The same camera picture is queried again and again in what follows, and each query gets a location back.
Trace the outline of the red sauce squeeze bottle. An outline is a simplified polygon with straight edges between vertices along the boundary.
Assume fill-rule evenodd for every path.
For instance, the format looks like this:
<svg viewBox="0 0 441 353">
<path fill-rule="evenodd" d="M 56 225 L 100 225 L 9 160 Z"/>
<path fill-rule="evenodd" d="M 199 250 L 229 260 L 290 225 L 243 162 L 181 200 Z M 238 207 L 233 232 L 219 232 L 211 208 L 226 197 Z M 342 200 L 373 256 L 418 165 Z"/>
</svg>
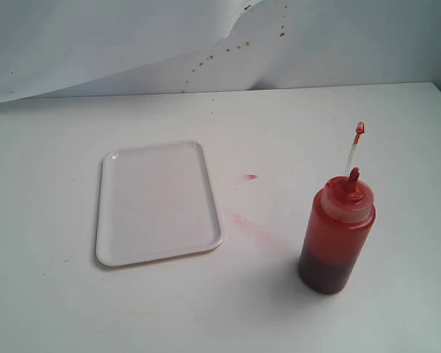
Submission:
<svg viewBox="0 0 441 353">
<path fill-rule="evenodd" d="M 335 176 L 315 194 L 298 260 L 298 274 L 312 290 L 332 295 L 346 285 L 376 219 L 371 187 L 351 167 L 365 125 L 359 122 L 345 175 Z"/>
</svg>

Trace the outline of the white rectangular plastic tray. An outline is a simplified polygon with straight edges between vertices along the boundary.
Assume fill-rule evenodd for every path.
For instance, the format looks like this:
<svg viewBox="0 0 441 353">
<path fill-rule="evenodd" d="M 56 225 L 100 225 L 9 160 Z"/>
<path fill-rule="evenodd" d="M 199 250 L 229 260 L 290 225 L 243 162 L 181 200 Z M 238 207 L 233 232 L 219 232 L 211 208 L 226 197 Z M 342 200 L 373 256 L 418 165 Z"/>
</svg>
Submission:
<svg viewBox="0 0 441 353">
<path fill-rule="evenodd" d="M 103 158 L 95 247 L 102 265 L 117 268 L 201 254 L 222 241 L 200 143 L 116 149 Z"/>
</svg>

